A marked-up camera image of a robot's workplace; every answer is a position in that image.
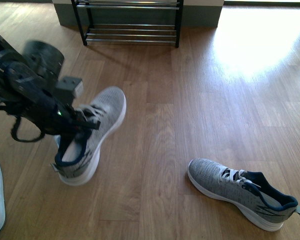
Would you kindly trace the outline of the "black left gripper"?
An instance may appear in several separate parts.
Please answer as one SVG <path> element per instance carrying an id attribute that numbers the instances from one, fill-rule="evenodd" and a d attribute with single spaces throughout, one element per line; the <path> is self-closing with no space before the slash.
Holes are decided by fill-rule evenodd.
<path id="1" fill-rule="evenodd" d="M 49 135 L 76 134 L 80 127 L 98 130 L 100 120 L 93 119 L 95 115 L 87 109 L 73 111 L 55 99 L 40 101 L 38 127 Z"/>

